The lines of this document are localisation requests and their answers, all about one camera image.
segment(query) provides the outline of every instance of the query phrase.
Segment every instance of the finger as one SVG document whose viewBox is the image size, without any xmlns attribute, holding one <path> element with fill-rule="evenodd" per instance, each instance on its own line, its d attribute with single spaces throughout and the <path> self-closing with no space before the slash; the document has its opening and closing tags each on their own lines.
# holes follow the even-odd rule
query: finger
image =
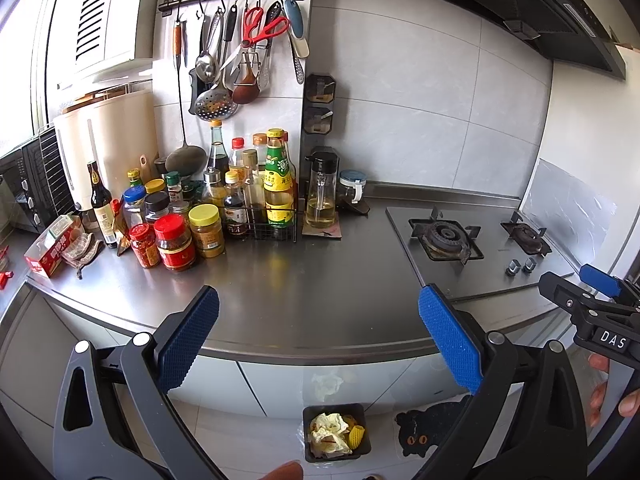
<svg viewBox="0 0 640 480">
<path fill-rule="evenodd" d="M 589 356 L 589 364 L 591 368 L 600 370 L 601 372 L 609 373 L 609 358 L 600 354 L 591 354 Z"/>
<path fill-rule="evenodd" d="M 600 410 L 593 410 L 589 415 L 589 427 L 595 428 L 600 421 Z"/>
<path fill-rule="evenodd" d="M 634 416 L 638 407 L 640 407 L 640 390 L 636 390 L 622 399 L 618 405 L 618 411 L 622 416 Z"/>
<path fill-rule="evenodd" d="M 593 393 L 591 394 L 591 399 L 589 401 L 589 406 L 592 410 L 599 410 L 602 407 L 602 403 L 604 402 L 604 394 L 606 393 L 606 391 L 606 382 L 598 384 L 598 386 L 593 389 Z"/>
</svg>

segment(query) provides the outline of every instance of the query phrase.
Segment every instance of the backsplash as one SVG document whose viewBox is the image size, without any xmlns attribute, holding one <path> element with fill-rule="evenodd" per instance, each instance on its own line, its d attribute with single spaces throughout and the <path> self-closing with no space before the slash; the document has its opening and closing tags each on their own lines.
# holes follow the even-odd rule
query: backsplash
<svg viewBox="0 0 640 480">
<path fill-rule="evenodd" d="M 443 0 L 313 0 L 307 73 L 337 79 L 325 143 L 370 180 L 522 196 L 552 63 Z"/>
<path fill-rule="evenodd" d="M 255 5 L 256 0 L 249 0 L 249 5 Z M 267 9 L 275 0 L 262 0 L 262 6 Z M 303 19 L 308 20 L 309 1 L 298 2 Z M 234 40 L 228 52 L 238 45 L 241 39 L 241 19 L 245 0 L 238 0 L 238 26 Z M 233 0 L 225 1 L 227 9 Z M 208 2 L 206 12 L 212 16 L 219 2 Z M 211 142 L 209 124 L 188 113 L 191 99 L 191 81 L 189 70 L 194 67 L 195 60 L 200 53 L 200 25 L 196 18 L 198 6 L 180 9 L 180 17 L 186 20 L 187 37 L 187 66 L 180 69 L 180 91 L 182 93 L 182 110 L 187 142 L 203 147 L 209 153 Z M 156 115 L 156 130 L 158 134 L 158 149 L 161 156 L 166 156 L 182 144 L 180 129 L 180 111 L 178 108 L 177 76 L 172 55 L 172 28 L 175 23 L 176 12 L 172 16 L 162 18 L 156 13 L 154 31 L 154 61 L 153 61 L 153 90 Z M 261 92 L 260 97 L 249 105 L 244 105 L 228 120 L 223 121 L 222 131 L 227 151 L 231 148 L 233 137 L 244 137 L 245 145 L 251 145 L 252 135 L 265 132 L 268 128 L 279 127 L 289 132 L 291 156 L 297 162 L 300 142 L 300 117 L 302 114 L 303 86 L 296 82 L 295 72 L 291 62 L 291 50 L 286 34 L 274 38 L 271 49 L 270 85 Z"/>
</svg>

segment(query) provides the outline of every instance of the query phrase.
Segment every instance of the gas stove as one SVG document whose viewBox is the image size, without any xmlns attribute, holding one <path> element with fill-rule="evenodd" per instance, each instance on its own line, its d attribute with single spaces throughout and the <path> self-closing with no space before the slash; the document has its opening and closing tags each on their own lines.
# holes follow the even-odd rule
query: gas stove
<svg viewBox="0 0 640 480">
<path fill-rule="evenodd" d="M 574 270 L 518 211 L 388 207 L 391 220 L 422 286 L 435 283 L 450 300 L 491 296 L 538 284 L 547 271 Z"/>
</svg>

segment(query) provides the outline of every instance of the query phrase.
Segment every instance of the red scissors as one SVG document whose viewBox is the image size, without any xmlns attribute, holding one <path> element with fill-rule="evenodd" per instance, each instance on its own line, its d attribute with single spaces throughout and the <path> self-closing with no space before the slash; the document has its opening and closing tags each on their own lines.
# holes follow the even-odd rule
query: red scissors
<svg viewBox="0 0 640 480">
<path fill-rule="evenodd" d="M 262 22 L 262 16 L 264 9 L 262 7 L 252 7 L 244 12 L 242 16 L 242 42 L 236 47 L 231 55 L 226 58 L 225 62 L 220 67 L 220 72 L 231 63 L 242 49 L 247 50 L 256 43 L 262 40 L 268 40 L 269 38 L 275 38 L 287 31 L 289 28 L 289 20 L 285 16 L 278 16 L 272 22 L 264 25 L 262 30 L 252 36 L 252 32 L 260 28 Z"/>
</svg>

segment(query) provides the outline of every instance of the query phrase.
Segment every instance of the cardboard box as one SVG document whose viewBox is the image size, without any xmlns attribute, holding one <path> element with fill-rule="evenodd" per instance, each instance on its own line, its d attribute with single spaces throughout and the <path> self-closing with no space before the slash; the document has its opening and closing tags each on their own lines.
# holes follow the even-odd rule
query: cardboard box
<svg viewBox="0 0 640 480">
<path fill-rule="evenodd" d="M 83 231 L 82 222 L 78 217 L 60 215 L 52 225 L 54 224 L 66 224 L 66 228 L 64 230 L 54 230 L 53 233 L 47 229 L 24 253 L 24 258 L 27 260 L 29 268 L 46 278 L 50 278 L 58 268 L 62 260 L 62 251 L 69 247 L 71 242 L 78 238 Z"/>
</svg>

